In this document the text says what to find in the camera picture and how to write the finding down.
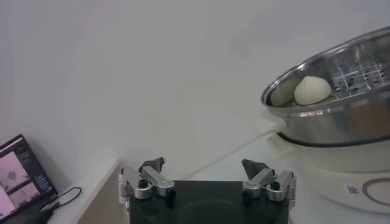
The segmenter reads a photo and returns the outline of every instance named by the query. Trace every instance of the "white wall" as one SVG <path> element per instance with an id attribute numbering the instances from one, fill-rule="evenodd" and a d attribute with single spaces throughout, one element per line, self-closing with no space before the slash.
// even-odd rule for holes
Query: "white wall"
<path id="1" fill-rule="evenodd" d="M 101 158 L 181 176 L 256 137 L 264 87 L 390 21 L 386 0 L 3 0 L 0 140 L 23 133 L 56 185 Z"/>

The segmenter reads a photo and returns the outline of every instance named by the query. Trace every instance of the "metal rim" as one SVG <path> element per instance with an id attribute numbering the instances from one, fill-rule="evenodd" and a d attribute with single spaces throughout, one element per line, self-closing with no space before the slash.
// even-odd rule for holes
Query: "metal rim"
<path id="1" fill-rule="evenodd" d="M 290 142 L 290 143 L 293 143 L 295 145 L 302 145 L 302 146 L 306 146 L 306 147 L 315 147 L 315 148 L 319 148 L 319 149 L 353 147 L 356 145 L 368 145 L 368 144 L 374 144 L 374 143 L 390 140 L 390 136 L 384 136 L 384 137 L 370 139 L 370 140 L 355 141 L 355 142 L 339 142 L 339 143 L 329 143 L 328 144 L 328 143 L 303 142 L 300 140 L 295 140 L 295 139 L 289 138 L 281 132 L 277 133 L 277 134 L 283 140 Z"/>
<path id="2" fill-rule="evenodd" d="M 326 103 L 317 103 L 314 105 L 308 105 L 303 107 L 272 107 L 266 103 L 268 95 L 272 92 L 273 89 L 275 89 L 276 86 L 278 86 L 284 79 L 286 79 L 292 72 L 295 72 L 298 69 L 304 68 L 306 66 L 309 66 L 310 64 L 327 57 L 329 55 L 333 55 L 335 53 L 338 53 L 340 51 L 343 51 L 344 49 L 347 49 L 348 47 L 363 43 L 367 40 L 371 40 L 373 38 L 378 38 L 383 35 L 388 35 L 390 33 L 390 26 L 384 27 L 382 29 L 358 36 L 356 38 L 353 38 L 349 41 L 346 41 L 343 44 L 339 44 L 331 49 L 328 49 L 326 51 L 323 51 L 319 54 L 316 54 L 309 59 L 303 61 L 302 63 L 299 63 L 298 65 L 292 67 L 291 69 L 287 70 L 285 73 L 283 73 L 281 76 L 276 78 L 261 94 L 260 101 L 261 103 L 272 110 L 282 111 L 282 112 L 293 112 L 293 113 L 299 113 L 299 112 L 307 112 L 307 111 L 317 111 L 317 110 L 329 110 L 329 108 L 335 107 L 343 107 L 346 104 L 354 103 L 359 100 L 365 99 L 367 97 L 373 96 L 374 94 L 382 93 L 390 89 L 390 85 L 387 86 L 381 86 L 379 88 L 373 89 L 372 91 L 369 91 L 367 93 L 357 94 L 354 96 L 349 96 L 343 99 L 334 100 Z"/>

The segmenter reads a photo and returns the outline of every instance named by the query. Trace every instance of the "handle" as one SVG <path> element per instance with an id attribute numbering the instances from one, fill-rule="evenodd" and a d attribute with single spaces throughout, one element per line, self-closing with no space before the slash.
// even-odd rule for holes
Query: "handle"
<path id="1" fill-rule="evenodd" d="M 169 196 L 169 193 L 175 189 L 175 182 L 167 180 L 151 166 L 143 167 L 141 176 L 156 187 L 159 196 L 167 197 Z"/>
<path id="2" fill-rule="evenodd" d="M 160 173 L 162 168 L 163 168 L 164 163 L 165 163 L 165 159 L 163 157 L 159 157 L 157 159 L 145 161 L 144 163 L 142 163 L 140 168 L 138 168 L 138 172 L 142 173 L 142 168 L 144 168 L 146 166 L 151 166 L 155 171 Z"/>
<path id="3" fill-rule="evenodd" d="M 243 164 L 245 173 L 248 176 L 248 179 L 252 179 L 263 169 L 269 168 L 265 163 L 258 163 L 249 159 L 243 159 L 241 162 Z"/>
<path id="4" fill-rule="evenodd" d="M 257 120 L 257 128 L 261 136 L 281 132 L 286 127 L 287 124 L 282 118 L 271 114 L 268 110 L 264 110 L 261 119 Z"/>

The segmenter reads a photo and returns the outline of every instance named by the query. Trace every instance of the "stainless steel steamer basket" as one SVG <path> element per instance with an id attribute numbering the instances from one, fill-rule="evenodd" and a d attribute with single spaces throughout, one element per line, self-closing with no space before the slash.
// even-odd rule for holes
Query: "stainless steel steamer basket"
<path id="1" fill-rule="evenodd" d="M 326 79 L 332 94 L 300 106 L 294 90 L 305 76 Z M 315 55 L 272 82 L 261 96 L 286 122 L 279 135 L 307 146 L 337 147 L 390 139 L 390 27 Z"/>

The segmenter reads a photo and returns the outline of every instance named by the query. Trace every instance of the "laptop screen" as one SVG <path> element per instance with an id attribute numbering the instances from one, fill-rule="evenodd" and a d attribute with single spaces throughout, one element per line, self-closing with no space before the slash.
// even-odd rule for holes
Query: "laptop screen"
<path id="1" fill-rule="evenodd" d="M 55 193 L 22 135 L 0 147 L 0 220 Z"/>

